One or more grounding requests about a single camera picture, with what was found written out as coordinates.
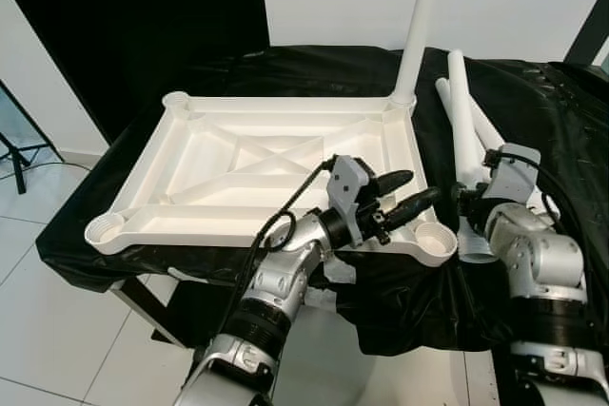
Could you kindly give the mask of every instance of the tiled floor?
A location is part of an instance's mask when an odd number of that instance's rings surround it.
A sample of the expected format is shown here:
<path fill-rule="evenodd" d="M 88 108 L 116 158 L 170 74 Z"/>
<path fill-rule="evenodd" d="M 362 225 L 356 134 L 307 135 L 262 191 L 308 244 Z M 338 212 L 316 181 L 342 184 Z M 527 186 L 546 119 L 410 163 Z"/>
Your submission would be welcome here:
<path fill-rule="evenodd" d="M 0 163 L 0 177 L 7 165 Z M 13 179 L 0 181 L 0 404 L 171 406 L 191 352 L 152 341 L 150 325 L 121 301 L 70 286 L 36 252 L 36 236 L 86 173 L 37 168 L 27 172 L 28 193 L 21 196 Z M 167 277 L 144 280 L 161 300 L 175 285 Z M 352 325 L 304 308 L 274 399 L 276 406 L 494 404 L 488 396 L 471 401 L 464 365 L 461 352 L 431 349 L 363 356 Z"/>
<path fill-rule="evenodd" d="M 41 152 L 36 162 L 53 160 Z M 1 162 L 0 177 L 10 172 Z M 13 178 L 0 181 L 0 404 L 170 406 L 190 352 L 151 341 L 150 326 L 114 296 L 67 284 L 34 246 L 86 174 L 33 169 L 24 195 Z M 168 298 L 174 284 L 153 277 L 148 286 Z"/>

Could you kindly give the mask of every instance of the black cable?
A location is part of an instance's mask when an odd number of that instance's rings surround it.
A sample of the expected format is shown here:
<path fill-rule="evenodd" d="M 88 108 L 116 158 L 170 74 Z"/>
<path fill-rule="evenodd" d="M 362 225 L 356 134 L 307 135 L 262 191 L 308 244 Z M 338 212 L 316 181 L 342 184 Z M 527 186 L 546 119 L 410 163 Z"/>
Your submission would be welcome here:
<path fill-rule="evenodd" d="M 34 162 L 36 160 L 36 157 L 38 156 L 38 153 L 40 152 L 41 149 L 44 149 L 45 147 L 47 147 L 47 145 L 41 145 L 39 147 L 37 147 L 36 149 L 34 149 L 34 153 L 33 155 L 28 159 L 28 162 L 31 164 L 32 162 Z M 2 161 L 6 161 L 10 158 L 10 154 L 7 154 L 6 157 L 3 157 L 1 160 Z"/>
<path fill-rule="evenodd" d="M 284 211 L 282 213 L 282 216 L 287 216 L 289 218 L 289 227 L 287 228 L 287 233 L 285 234 L 284 239 L 279 244 L 271 246 L 270 238 L 266 238 L 265 247 L 270 252 L 281 251 L 285 247 L 285 245 L 289 243 L 289 241 L 294 236 L 294 232 L 296 231 L 296 216 L 294 216 L 294 213 L 292 213 L 291 211 Z"/>
<path fill-rule="evenodd" d="M 550 217 L 550 219 L 554 223 L 554 226 L 557 227 L 557 229 L 559 230 L 560 233 L 566 233 L 566 231 L 564 229 L 564 225 L 562 225 L 562 222 L 560 221 L 560 219 L 558 218 L 556 213 L 554 211 L 552 211 L 550 202 L 548 202 L 548 194 L 546 194 L 545 192 L 541 192 L 541 202 L 543 203 L 545 212 L 547 213 L 547 215 Z"/>
<path fill-rule="evenodd" d="M 292 227 L 293 227 L 293 230 L 296 230 L 296 223 L 295 223 L 296 218 L 294 218 L 294 222 L 293 222 L 292 217 L 294 217 L 294 215 L 290 211 L 288 211 L 289 207 L 291 205 L 293 205 L 299 199 L 299 197 L 303 194 L 303 192 L 305 192 L 305 190 L 311 185 L 311 183 L 313 183 L 315 178 L 317 178 L 317 175 L 319 175 L 323 170 L 331 170 L 332 166 L 334 166 L 335 161 L 336 161 L 336 156 L 319 164 L 306 177 L 304 182 L 300 185 L 300 187 L 298 189 L 296 189 L 296 191 L 287 200 L 287 202 L 285 202 L 284 205 L 265 222 L 265 224 L 262 226 L 260 231 L 256 234 L 254 241 L 249 246 L 249 250 L 247 251 L 246 262 L 244 264 L 244 267 L 243 267 L 241 273 L 239 274 L 239 277 L 237 278 L 235 287 L 233 288 L 233 292 L 230 296 L 230 301 L 228 302 L 228 306 L 226 307 L 225 315 L 221 321 L 219 331 L 222 331 L 222 329 L 224 328 L 228 317 L 230 316 L 231 312 L 234 310 L 235 306 L 238 303 L 238 299 L 240 299 L 243 296 L 243 294 L 247 288 L 247 285 L 251 278 L 252 268 L 253 268 L 254 262 L 256 260 L 256 253 L 260 249 L 261 243 L 266 238 L 266 233 L 268 232 L 268 230 L 270 230 L 271 227 L 283 216 L 288 216 L 290 218 L 290 230 L 292 229 Z M 288 235 L 289 236 L 285 237 L 285 243 L 289 242 L 289 239 L 291 238 L 291 235 L 293 235 L 293 232 L 290 235 L 289 231 L 288 231 Z"/>
<path fill-rule="evenodd" d="M 38 167 L 41 167 L 41 166 L 47 166 L 47 165 L 69 165 L 69 166 L 77 166 L 77 167 L 79 167 L 79 168 L 82 168 L 83 170 L 86 170 L 86 171 L 91 171 L 91 169 L 90 169 L 90 168 L 87 168 L 87 167 L 85 167 L 84 165 L 80 165 L 80 164 L 73 164 L 73 163 L 71 163 L 71 162 L 47 162 L 47 163 L 45 163 L 45 164 L 36 164 L 36 165 L 27 166 L 27 167 L 25 167 L 25 168 L 22 168 L 22 169 L 21 169 L 21 171 L 30 171 L 30 170 L 33 170 L 34 168 L 38 168 Z M 12 176 L 15 176 L 15 173 L 14 173 L 14 172 L 9 173 L 9 174 L 4 175 L 4 176 L 0 176 L 0 181 L 2 181 L 2 180 L 6 180 L 6 179 L 8 179 L 8 178 L 10 178 L 10 177 L 12 177 Z"/>
<path fill-rule="evenodd" d="M 588 284 L 588 287 L 587 287 L 587 292 L 588 292 L 588 296 L 589 296 L 588 301 L 594 302 L 593 287 L 592 287 L 592 283 L 591 283 L 592 277 L 593 277 L 593 272 L 592 272 L 592 264 L 591 264 L 592 262 L 590 259 L 590 251 L 589 251 L 589 247 L 588 247 L 588 239 L 585 236 L 585 234 L 583 233 L 583 228 L 582 228 L 582 224 L 581 224 L 581 220 L 578 215 L 578 212 L 575 209 L 575 207 L 573 206 L 573 203 L 571 202 L 571 199 L 567 195 L 566 191 L 562 188 L 562 185 L 560 185 L 559 181 L 548 170 L 546 170 L 545 168 L 543 168 L 542 166 L 537 164 L 535 161 L 533 161 L 527 157 L 523 157 L 519 154 L 513 154 L 511 152 L 501 152 L 501 151 L 489 150 L 489 151 L 487 151 L 487 156 L 484 159 L 484 162 L 486 164 L 494 167 L 494 166 L 497 166 L 497 163 L 495 162 L 496 159 L 500 159 L 500 158 L 513 159 L 513 160 L 524 162 L 525 164 L 529 164 L 529 165 L 535 167 L 538 170 L 538 172 L 541 174 L 541 176 L 543 178 L 545 178 L 545 180 L 547 180 L 547 182 L 550 183 L 552 187 L 554 187 L 553 190 L 560 195 L 560 200 L 563 205 L 563 208 L 561 208 L 560 210 L 569 219 L 571 219 L 571 221 L 573 221 L 573 224 L 575 226 L 575 231 L 577 232 L 577 236 L 573 237 L 573 238 L 575 238 L 576 241 L 579 242 L 582 247 L 581 252 L 582 252 L 583 258 L 584 258 L 583 269 L 584 269 L 584 275 L 586 278 L 586 282 Z M 543 195 L 541 195 L 541 200 L 543 201 L 544 206 L 546 206 L 547 199 L 544 200 Z M 551 211 L 548 211 L 548 214 L 550 214 L 550 217 L 552 217 L 553 213 Z M 560 224 L 560 227 L 562 227 L 563 233 L 567 234 L 566 230 L 564 230 L 564 225 L 562 223 Z"/>

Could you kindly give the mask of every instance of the white tray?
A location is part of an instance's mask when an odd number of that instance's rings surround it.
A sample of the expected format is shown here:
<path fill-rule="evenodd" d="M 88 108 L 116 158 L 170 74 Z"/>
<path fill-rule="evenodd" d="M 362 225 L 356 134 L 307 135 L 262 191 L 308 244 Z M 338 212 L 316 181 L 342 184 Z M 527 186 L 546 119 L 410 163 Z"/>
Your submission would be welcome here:
<path fill-rule="evenodd" d="M 169 93 L 166 111 L 107 213 L 85 238 L 103 254 L 131 244 L 249 246 L 260 227 L 333 154 L 361 157 L 381 175 L 415 178 L 383 207 L 426 188 L 409 110 L 382 98 L 205 98 Z M 322 173 L 292 210 L 327 208 Z M 433 209 L 364 251 L 450 257 L 454 235 Z"/>

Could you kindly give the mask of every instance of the white plastic tube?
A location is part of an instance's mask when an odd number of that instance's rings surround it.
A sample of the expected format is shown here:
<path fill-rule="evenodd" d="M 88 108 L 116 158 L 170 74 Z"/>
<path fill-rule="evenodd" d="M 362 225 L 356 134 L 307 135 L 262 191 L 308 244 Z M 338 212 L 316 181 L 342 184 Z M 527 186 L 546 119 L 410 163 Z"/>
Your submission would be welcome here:
<path fill-rule="evenodd" d="M 482 146 L 484 149 L 499 149 L 503 146 L 505 140 L 471 96 L 469 98 L 469 103 L 472 111 L 474 128 L 476 129 L 478 138 L 480 138 L 480 141 L 482 142 Z"/>
<path fill-rule="evenodd" d="M 436 81 L 436 90 L 442 99 L 442 105 L 444 106 L 444 110 L 446 111 L 446 116 L 448 116 L 448 120 L 450 124 L 453 124 L 452 119 L 452 100 L 450 97 L 450 85 L 445 78 L 439 78 Z M 474 100 L 473 97 L 469 97 L 470 107 L 471 107 L 471 115 L 474 123 L 474 129 L 476 130 L 476 134 L 478 137 L 478 143 L 482 146 L 482 155 L 481 158 L 484 157 L 485 149 L 499 149 L 505 143 L 505 140 L 497 131 L 493 123 L 486 117 L 478 103 Z M 482 179 L 488 181 L 490 178 L 488 171 L 482 171 Z M 552 211 L 557 215 L 560 215 L 560 210 L 554 203 L 551 197 L 548 197 L 548 202 Z M 535 186 L 533 192 L 531 193 L 531 197 L 526 203 L 526 206 L 533 211 L 535 214 L 541 215 L 546 213 L 545 206 L 543 205 L 543 200 L 541 199 L 541 190 Z"/>
<path fill-rule="evenodd" d="M 436 90 L 442 99 L 448 120 L 453 126 L 457 181 L 465 184 L 467 188 L 473 189 L 484 176 L 481 165 L 483 150 L 472 121 L 469 87 L 462 52 L 457 50 L 448 54 L 448 71 L 450 85 L 445 78 L 441 78 L 436 81 Z M 497 259 L 491 253 L 486 239 L 472 230 L 464 216 L 459 217 L 457 239 L 459 240 L 459 258 L 462 261 L 488 263 Z"/>
<path fill-rule="evenodd" d="M 417 0 L 412 12 L 398 80 L 392 94 L 393 101 L 400 106 L 414 108 L 416 104 L 415 85 L 419 78 L 433 4 L 434 0 Z"/>
<path fill-rule="evenodd" d="M 442 106 L 444 107 L 444 112 L 446 113 L 446 117 L 450 124 L 453 124 L 453 113 L 452 113 L 452 105 L 450 103 L 450 85 L 448 84 L 448 80 L 446 78 L 438 78 L 436 80 L 436 90 L 438 91 L 438 95 L 440 95 L 440 100 L 442 100 Z M 480 138 L 476 137 L 476 153 L 478 155 L 478 163 L 481 164 L 484 160 L 484 146 L 482 145 Z M 485 181 L 488 181 L 489 174 L 488 172 L 483 172 L 482 178 Z"/>
<path fill-rule="evenodd" d="M 456 178 L 465 187 L 473 189 L 476 183 L 482 181 L 483 172 L 477 152 L 478 139 L 472 120 L 465 62 L 463 53 L 458 49 L 448 54 L 448 74 Z"/>

